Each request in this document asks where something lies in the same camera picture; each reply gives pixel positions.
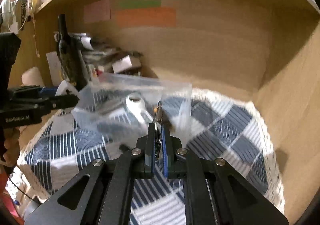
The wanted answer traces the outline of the person's left hand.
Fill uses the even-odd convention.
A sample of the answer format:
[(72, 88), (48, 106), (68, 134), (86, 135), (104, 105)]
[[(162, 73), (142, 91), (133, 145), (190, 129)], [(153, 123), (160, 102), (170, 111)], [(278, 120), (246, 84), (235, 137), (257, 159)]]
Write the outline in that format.
[(3, 146), (6, 152), (3, 154), (1, 164), (6, 167), (15, 167), (20, 155), (19, 139), (20, 131), (16, 128), (9, 128), (4, 130)]

